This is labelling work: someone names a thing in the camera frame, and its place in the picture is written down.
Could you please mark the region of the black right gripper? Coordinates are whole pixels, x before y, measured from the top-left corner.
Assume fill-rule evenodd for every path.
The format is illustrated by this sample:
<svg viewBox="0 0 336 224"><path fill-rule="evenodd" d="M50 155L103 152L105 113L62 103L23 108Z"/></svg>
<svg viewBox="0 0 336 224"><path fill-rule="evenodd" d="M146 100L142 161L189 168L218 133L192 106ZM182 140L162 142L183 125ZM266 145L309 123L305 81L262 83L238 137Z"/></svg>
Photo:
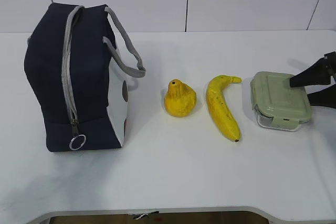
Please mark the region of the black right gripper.
<svg viewBox="0 0 336 224"><path fill-rule="evenodd" d="M329 85L332 77L335 80L335 51L324 55L305 71L293 76L289 80L290 87L305 87L313 85ZM336 108L336 84L321 91L308 94L311 106Z"/></svg>

